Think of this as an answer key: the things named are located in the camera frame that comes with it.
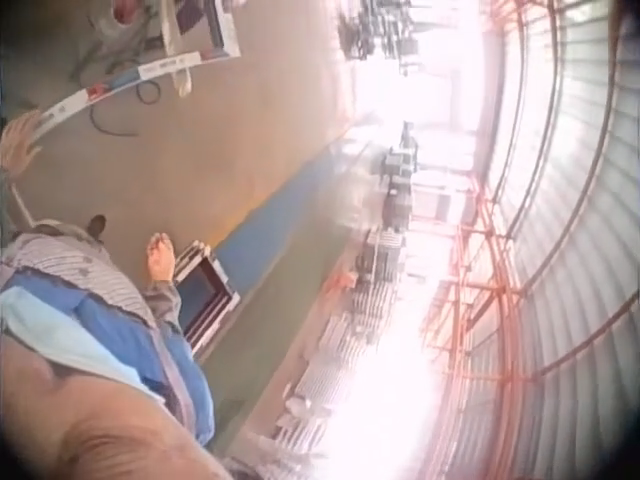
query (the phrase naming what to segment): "corrugated metal wall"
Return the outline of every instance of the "corrugated metal wall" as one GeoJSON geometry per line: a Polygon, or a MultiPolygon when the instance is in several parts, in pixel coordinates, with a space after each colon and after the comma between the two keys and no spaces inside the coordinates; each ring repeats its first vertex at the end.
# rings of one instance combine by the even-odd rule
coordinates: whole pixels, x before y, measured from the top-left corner
{"type": "MultiPolygon", "coordinates": [[[[514,238],[522,362],[537,379],[525,387],[514,477],[590,473],[640,401],[640,62],[620,49],[608,81],[608,5],[556,0],[505,34],[488,186],[514,238]]],[[[471,332],[476,373],[499,371],[497,316],[471,332]]],[[[479,476],[491,442],[497,384],[469,391],[451,478],[479,476]]]]}

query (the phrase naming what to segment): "blue jacket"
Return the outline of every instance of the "blue jacket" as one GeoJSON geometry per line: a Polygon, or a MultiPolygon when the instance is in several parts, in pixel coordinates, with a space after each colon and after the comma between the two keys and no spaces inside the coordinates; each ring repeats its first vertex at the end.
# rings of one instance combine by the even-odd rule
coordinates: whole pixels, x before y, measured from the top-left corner
{"type": "MultiPolygon", "coordinates": [[[[20,287],[57,311],[75,318],[121,363],[136,370],[142,383],[171,403],[173,394],[151,334],[138,319],[109,307],[90,293],[34,272],[17,272],[3,289],[20,287]]],[[[195,411],[195,436],[201,445],[214,435],[213,400],[204,374],[179,330],[160,322],[160,330],[186,384],[195,411]]]]}

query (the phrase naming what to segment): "wire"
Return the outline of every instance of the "wire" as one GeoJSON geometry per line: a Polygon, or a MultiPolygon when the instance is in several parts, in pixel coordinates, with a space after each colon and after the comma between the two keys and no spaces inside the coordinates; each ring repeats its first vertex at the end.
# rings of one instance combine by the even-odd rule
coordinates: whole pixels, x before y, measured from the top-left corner
{"type": "MultiPolygon", "coordinates": [[[[141,25],[138,27],[137,31],[132,35],[132,39],[130,40],[129,44],[115,52],[110,52],[108,54],[109,57],[112,57],[114,59],[105,68],[104,73],[106,75],[113,75],[114,73],[126,68],[141,65],[142,54],[151,48],[158,47],[159,37],[149,36],[149,25],[151,21],[157,17],[158,14],[157,12],[152,11],[148,6],[144,8],[143,12],[144,19],[141,25]]],[[[95,28],[95,24],[91,20],[90,16],[87,16],[87,21],[93,28],[95,28]]],[[[73,73],[70,75],[70,77],[81,88],[86,88],[87,86],[81,80],[84,70],[86,70],[86,68],[90,64],[97,63],[104,60],[105,58],[108,58],[104,55],[97,54],[101,46],[102,45],[100,44],[97,47],[91,49],[82,60],[77,62],[76,66],[72,70],[73,73]]],[[[162,87],[155,80],[145,80],[135,86],[135,95],[137,100],[141,104],[146,106],[155,105],[162,99],[162,87]]],[[[96,107],[97,104],[93,104],[89,107],[89,121],[96,131],[103,135],[108,135],[111,137],[135,138],[138,136],[138,133],[136,132],[116,131],[103,126],[103,124],[98,120],[96,116],[96,107]]]]}

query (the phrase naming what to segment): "green floor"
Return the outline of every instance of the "green floor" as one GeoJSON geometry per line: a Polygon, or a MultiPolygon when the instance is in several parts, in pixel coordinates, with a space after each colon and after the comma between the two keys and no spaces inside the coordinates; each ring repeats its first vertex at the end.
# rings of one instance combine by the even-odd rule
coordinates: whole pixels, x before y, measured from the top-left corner
{"type": "Polygon", "coordinates": [[[310,209],[287,252],[203,365],[216,404],[210,446],[216,452],[228,448],[246,421],[344,251],[348,229],[320,208],[325,201],[310,209]]]}

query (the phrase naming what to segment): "light blue cloth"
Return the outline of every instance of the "light blue cloth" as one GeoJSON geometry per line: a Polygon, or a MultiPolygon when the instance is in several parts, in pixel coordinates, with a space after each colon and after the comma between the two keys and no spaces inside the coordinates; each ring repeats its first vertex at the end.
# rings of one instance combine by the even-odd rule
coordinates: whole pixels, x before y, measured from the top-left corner
{"type": "Polygon", "coordinates": [[[76,320],[20,287],[0,293],[3,327],[47,360],[124,383],[164,404],[135,369],[116,359],[76,320]]]}

